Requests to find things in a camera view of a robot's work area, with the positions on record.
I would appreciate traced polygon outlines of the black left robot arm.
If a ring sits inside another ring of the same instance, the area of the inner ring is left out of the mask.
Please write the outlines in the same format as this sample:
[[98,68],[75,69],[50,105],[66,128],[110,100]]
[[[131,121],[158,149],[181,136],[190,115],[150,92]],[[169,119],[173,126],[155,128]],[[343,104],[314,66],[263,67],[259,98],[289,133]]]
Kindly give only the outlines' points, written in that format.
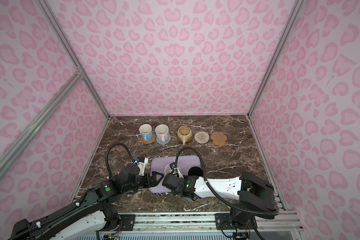
[[87,190],[78,201],[32,222],[20,220],[14,225],[10,239],[49,240],[97,211],[103,215],[101,220],[105,221],[105,226],[100,228],[101,231],[119,230],[122,220],[113,203],[120,200],[123,194],[155,187],[164,178],[164,174],[158,172],[142,176],[139,173],[140,168],[136,164],[126,165],[118,175]]

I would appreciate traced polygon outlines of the grey round coaster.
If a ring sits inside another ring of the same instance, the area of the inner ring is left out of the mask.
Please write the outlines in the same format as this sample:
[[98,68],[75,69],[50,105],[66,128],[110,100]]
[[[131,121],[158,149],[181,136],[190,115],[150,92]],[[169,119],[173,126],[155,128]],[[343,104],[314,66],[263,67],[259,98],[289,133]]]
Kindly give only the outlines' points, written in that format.
[[171,140],[170,135],[156,135],[156,142],[160,145],[167,145]]

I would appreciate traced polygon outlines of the white speckled mug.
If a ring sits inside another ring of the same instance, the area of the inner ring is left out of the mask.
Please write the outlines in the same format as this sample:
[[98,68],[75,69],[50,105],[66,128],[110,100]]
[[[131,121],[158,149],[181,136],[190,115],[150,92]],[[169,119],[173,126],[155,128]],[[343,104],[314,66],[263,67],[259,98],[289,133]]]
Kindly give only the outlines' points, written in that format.
[[167,125],[161,124],[155,128],[156,135],[170,135],[169,127]]

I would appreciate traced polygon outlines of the brown flower cork coaster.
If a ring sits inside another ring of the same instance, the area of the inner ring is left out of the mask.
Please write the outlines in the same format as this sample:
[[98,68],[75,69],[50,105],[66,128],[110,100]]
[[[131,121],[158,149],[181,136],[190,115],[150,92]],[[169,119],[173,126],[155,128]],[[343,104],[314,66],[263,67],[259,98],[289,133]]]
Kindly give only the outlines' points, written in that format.
[[214,146],[224,146],[228,137],[223,132],[214,132],[211,135],[211,140]]

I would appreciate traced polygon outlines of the black mug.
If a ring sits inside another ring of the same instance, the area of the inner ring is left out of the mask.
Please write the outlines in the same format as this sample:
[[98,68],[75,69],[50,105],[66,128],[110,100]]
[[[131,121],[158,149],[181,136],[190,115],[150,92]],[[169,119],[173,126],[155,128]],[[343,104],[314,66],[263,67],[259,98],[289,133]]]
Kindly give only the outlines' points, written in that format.
[[203,177],[204,172],[200,167],[191,167],[188,171],[188,176]]

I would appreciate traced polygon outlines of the yellow beige mug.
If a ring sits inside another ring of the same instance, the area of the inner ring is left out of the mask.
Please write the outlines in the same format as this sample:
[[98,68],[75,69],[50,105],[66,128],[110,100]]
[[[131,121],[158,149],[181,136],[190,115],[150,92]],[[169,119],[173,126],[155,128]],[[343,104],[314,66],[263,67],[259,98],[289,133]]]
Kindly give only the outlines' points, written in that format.
[[180,137],[192,138],[192,136],[193,136],[193,134],[192,134],[192,130],[190,127],[181,126],[178,129],[177,138],[180,138]]

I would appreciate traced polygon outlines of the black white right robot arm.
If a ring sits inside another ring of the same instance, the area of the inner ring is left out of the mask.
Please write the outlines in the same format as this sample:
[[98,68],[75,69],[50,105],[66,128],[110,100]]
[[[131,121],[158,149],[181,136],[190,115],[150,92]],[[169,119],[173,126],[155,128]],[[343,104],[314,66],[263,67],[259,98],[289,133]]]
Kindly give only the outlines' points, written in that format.
[[231,179],[205,179],[173,174],[164,177],[162,185],[173,195],[190,200],[216,197],[230,208],[229,224],[236,229],[249,225],[255,217],[273,220],[279,214],[275,207],[274,187],[250,172]]

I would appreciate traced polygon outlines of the lilac white mug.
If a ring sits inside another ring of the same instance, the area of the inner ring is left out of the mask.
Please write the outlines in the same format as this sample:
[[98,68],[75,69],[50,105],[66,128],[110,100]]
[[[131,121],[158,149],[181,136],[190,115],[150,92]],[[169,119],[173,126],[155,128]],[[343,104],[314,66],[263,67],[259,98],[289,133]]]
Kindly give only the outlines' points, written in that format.
[[172,175],[175,175],[175,176],[177,176],[179,178],[182,177],[181,168],[180,168],[179,165],[176,165],[175,162],[166,165],[165,174],[166,175],[167,174],[172,174]]

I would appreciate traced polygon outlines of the brown wooden round coaster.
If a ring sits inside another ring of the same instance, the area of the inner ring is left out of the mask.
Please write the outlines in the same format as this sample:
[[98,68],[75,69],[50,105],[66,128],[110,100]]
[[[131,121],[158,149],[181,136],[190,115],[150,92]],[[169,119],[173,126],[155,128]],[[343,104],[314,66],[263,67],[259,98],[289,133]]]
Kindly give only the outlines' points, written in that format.
[[177,138],[177,140],[181,145],[190,144],[192,142],[192,138],[185,138],[185,137]]

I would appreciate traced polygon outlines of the light blue mug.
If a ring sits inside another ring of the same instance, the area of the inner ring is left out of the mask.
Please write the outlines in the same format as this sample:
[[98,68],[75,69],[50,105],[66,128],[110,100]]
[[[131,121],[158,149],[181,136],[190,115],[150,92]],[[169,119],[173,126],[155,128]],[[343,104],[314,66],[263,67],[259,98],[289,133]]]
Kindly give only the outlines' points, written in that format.
[[143,124],[139,127],[141,137],[145,142],[149,142],[153,139],[152,126],[149,124]]

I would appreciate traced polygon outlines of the multicolour braided round coaster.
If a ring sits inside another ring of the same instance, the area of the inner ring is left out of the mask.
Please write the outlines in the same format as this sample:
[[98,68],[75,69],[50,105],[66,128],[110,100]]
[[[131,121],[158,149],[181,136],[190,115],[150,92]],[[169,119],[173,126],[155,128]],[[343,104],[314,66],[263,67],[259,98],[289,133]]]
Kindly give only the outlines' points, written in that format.
[[207,132],[197,132],[195,133],[195,141],[199,144],[205,144],[209,141],[210,136]]

